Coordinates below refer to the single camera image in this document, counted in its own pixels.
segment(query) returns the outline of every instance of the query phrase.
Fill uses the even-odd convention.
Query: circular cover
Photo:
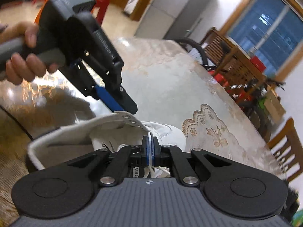
[[[61,218],[82,209],[93,196],[93,185],[79,168],[53,178],[42,171],[21,178],[12,189],[19,214],[34,218]]]
[[[263,218],[279,213],[287,187],[276,176],[251,167],[216,168],[204,187],[207,199],[218,209],[241,218]]]

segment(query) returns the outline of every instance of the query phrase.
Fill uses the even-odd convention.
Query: gray ribbed surface
[[[13,227],[283,227],[274,216],[245,221],[226,216],[211,207],[198,189],[179,185],[174,178],[126,178],[113,188],[100,190],[96,199],[82,211],[61,219],[38,220],[22,216]]]

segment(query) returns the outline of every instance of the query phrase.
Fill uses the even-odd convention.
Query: human hand
[[[39,26],[35,23],[28,21],[19,22],[6,28],[0,34],[0,44],[24,35],[26,45],[29,48],[35,48],[38,31]],[[29,54],[26,59],[23,59],[20,54],[14,53],[12,58],[6,62],[5,68],[6,79],[15,85],[19,85],[23,79],[31,82],[36,76],[43,77],[46,74],[46,70],[49,73],[54,73],[58,69],[58,65],[54,63],[47,67],[35,54]]]

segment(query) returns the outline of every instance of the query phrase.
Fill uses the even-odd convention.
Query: wooden chair
[[[257,80],[256,85],[250,88],[241,98],[238,98],[236,103],[247,98],[257,87],[263,84],[266,79],[238,47],[231,50],[231,53],[224,58],[223,62],[212,75],[215,76],[217,73],[220,73],[228,82],[225,90],[230,96],[243,93],[246,84],[253,79]]]
[[[222,41],[225,42],[225,44],[227,45],[227,47],[229,47],[229,54],[225,54],[224,53],[224,50],[222,49],[222,47],[220,45],[220,43]],[[230,59],[231,56],[232,56],[232,54],[233,54],[232,49],[237,47],[231,41],[229,41],[226,37],[224,37],[223,35],[221,35],[219,33],[219,31],[216,30],[215,27],[212,27],[207,32],[207,34],[202,39],[202,41],[200,42],[200,45],[204,45],[204,44],[207,44],[207,46],[204,48],[207,57],[216,66],[220,65],[220,62],[221,62],[222,57],[224,55],[226,55],[225,58],[229,57],[229,59]]]
[[[303,172],[303,148],[292,118],[287,120],[283,129],[268,142],[268,147],[270,149],[274,148],[284,137],[287,138],[286,143],[274,153],[274,156],[281,165],[282,170],[286,172],[295,164],[299,164],[299,170],[287,178],[287,181],[290,182]],[[289,147],[289,152],[281,156]],[[287,161],[292,155],[294,155],[293,160]]]

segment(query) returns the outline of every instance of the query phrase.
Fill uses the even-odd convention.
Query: white shoe
[[[128,112],[115,112],[81,123],[63,126],[28,146],[28,157],[42,170],[102,147],[117,152],[123,145],[141,145],[144,135],[156,136],[159,145],[175,144],[185,150],[186,138],[174,126],[140,122]]]

